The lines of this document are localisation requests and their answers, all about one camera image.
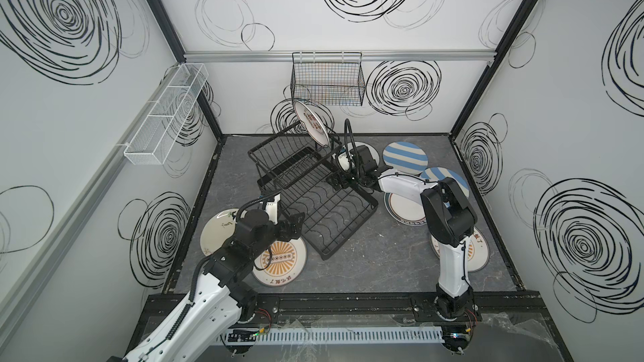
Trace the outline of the white plate red characters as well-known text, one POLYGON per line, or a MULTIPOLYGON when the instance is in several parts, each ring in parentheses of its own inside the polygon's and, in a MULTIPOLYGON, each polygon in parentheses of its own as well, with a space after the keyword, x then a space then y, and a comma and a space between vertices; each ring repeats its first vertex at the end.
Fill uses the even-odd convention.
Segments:
POLYGON ((330 145, 330 136, 322 119, 301 101, 294 101, 293 108, 310 137, 320 146, 328 147, 330 145))

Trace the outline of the blue striped plate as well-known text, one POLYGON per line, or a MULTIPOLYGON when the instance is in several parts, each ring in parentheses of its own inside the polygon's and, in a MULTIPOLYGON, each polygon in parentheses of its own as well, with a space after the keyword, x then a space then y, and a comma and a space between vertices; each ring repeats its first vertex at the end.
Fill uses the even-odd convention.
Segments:
POLYGON ((446 169, 446 168, 442 168, 442 167, 428 168, 428 169, 425 169, 424 172, 422 172, 422 174, 420 174, 420 177, 422 179, 427 179, 427 180, 432 180, 432 181, 438 181, 438 180, 442 180, 442 179, 445 179, 445 178, 454 179, 459 184, 459 186, 461 187, 461 190, 464 193, 464 195, 467 198, 470 197, 471 190, 470 190, 470 186, 467 183, 466 179, 463 178, 461 175, 457 174, 456 172, 450 170, 450 169, 446 169))
POLYGON ((429 166, 424 150, 410 142, 388 144, 382 157, 385 164, 404 174, 419 175, 429 166))

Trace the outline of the white mesh wall shelf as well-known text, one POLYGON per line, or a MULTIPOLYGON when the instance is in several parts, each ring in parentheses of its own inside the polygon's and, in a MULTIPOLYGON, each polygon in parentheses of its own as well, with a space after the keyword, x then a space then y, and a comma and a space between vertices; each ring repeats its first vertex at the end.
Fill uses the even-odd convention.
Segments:
POLYGON ((209 76, 201 63, 183 63, 169 69, 139 129, 123 155, 135 166, 166 162, 209 76))

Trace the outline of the white plate black flower outline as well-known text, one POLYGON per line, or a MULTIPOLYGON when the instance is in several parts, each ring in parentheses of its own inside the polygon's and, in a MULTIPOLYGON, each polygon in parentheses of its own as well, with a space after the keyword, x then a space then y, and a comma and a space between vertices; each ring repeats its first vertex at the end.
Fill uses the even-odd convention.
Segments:
POLYGON ((365 142, 349 142, 345 145, 346 153, 352 158, 353 169, 360 166, 367 172, 374 171, 380 164, 380 156, 372 145, 365 142))

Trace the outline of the white plate green red rim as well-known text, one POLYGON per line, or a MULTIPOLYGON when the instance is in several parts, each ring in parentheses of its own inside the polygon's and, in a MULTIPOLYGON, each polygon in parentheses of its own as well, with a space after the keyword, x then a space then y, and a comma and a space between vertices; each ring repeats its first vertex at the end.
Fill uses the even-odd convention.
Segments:
POLYGON ((406 226, 423 226, 426 224, 424 209, 421 204, 392 193, 384 194, 384 202, 387 212, 397 222, 406 226))

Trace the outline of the orange sunburst plate right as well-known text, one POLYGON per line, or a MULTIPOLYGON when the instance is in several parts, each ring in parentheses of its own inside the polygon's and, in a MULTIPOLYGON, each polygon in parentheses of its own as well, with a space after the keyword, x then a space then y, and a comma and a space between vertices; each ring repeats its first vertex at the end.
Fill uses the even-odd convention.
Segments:
POLYGON ((481 271, 490 260, 489 244, 477 227, 474 228, 474 233, 471 236, 467 256, 467 270, 469 273, 481 271))

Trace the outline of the cream floral plate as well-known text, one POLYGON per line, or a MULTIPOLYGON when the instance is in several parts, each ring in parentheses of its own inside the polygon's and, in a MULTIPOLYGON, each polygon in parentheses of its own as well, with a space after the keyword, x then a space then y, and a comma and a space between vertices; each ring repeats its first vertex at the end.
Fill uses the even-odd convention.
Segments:
POLYGON ((233 235, 238 209, 225 209, 213 216, 201 232, 200 246, 205 256, 218 250, 233 235))

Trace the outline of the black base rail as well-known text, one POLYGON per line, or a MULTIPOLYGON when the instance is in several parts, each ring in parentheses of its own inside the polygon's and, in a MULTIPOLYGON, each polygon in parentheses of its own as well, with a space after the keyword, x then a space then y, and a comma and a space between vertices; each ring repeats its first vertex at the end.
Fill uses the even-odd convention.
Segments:
MULTIPOLYGON (((256 313, 273 323, 288 317, 317 315, 399 314, 420 323, 442 322, 435 293, 260 293, 243 309, 243 319, 256 313)), ((478 292, 469 312, 527 312, 545 308, 535 291, 478 292)))

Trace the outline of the orange sunburst plate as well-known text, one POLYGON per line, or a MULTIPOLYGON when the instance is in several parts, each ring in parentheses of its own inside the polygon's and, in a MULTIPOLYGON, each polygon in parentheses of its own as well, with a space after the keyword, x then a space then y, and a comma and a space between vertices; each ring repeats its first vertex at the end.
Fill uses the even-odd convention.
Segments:
POLYGON ((474 233, 471 236, 467 256, 467 270, 469 273, 481 271, 490 260, 489 244, 477 227, 474 228, 474 233))
POLYGON ((267 287, 281 287, 293 282, 304 270, 307 247, 303 239, 275 241, 255 260, 253 276, 267 287))

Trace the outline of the blue striped plate rear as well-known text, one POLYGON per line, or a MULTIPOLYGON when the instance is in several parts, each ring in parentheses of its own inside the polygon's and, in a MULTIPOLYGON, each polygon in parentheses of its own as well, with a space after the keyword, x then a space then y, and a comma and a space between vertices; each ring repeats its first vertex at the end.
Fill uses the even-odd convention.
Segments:
POLYGON ((424 150, 410 142, 388 144, 382 157, 385 164, 404 174, 419 175, 429 166, 424 150))

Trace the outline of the blue striped plate right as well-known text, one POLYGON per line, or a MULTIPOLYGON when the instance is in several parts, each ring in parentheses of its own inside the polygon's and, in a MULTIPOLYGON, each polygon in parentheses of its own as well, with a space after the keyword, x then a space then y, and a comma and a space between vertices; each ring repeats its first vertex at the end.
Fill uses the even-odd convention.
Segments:
POLYGON ((446 168, 442 168, 442 167, 428 168, 428 169, 425 169, 424 172, 422 172, 422 174, 420 174, 420 177, 422 179, 427 179, 427 180, 432 180, 432 181, 438 181, 438 180, 442 180, 442 179, 445 179, 445 178, 454 179, 459 184, 459 186, 461 187, 461 190, 464 193, 464 195, 467 198, 470 197, 471 190, 470 190, 470 186, 467 183, 466 179, 463 178, 461 175, 457 174, 456 172, 450 170, 450 169, 446 169, 446 168))

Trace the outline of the orange sunburst plate left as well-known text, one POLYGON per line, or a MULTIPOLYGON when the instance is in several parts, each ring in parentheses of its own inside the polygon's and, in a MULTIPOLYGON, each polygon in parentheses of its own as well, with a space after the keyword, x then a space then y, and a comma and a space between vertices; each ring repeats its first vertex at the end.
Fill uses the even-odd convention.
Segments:
POLYGON ((293 282, 304 270, 307 247, 303 239, 275 241, 255 260, 253 276, 267 287, 281 287, 293 282))

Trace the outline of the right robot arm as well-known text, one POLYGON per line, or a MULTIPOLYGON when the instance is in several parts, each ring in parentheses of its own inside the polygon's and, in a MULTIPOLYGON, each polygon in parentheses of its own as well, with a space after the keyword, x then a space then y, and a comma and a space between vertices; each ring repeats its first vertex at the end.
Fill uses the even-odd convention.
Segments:
POLYGON ((421 179, 377 164, 366 147, 356 145, 349 120, 344 122, 343 141, 347 161, 335 162, 338 184, 397 194, 422 206, 429 233, 439 243, 439 281, 434 300, 437 315, 445 321, 465 315, 474 303, 467 251, 477 215, 459 184, 450 177, 421 179))

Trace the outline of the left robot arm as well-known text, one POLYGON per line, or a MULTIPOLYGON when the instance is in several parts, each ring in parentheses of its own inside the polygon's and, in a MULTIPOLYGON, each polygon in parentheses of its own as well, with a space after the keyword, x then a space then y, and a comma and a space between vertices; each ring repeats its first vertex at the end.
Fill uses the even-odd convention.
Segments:
POLYGON ((179 305, 124 357, 111 361, 195 361, 226 330, 252 319, 258 293, 244 279, 276 241, 299 239, 306 214, 289 214, 273 192, 241 206, 232 235, 198 262, 179 305))

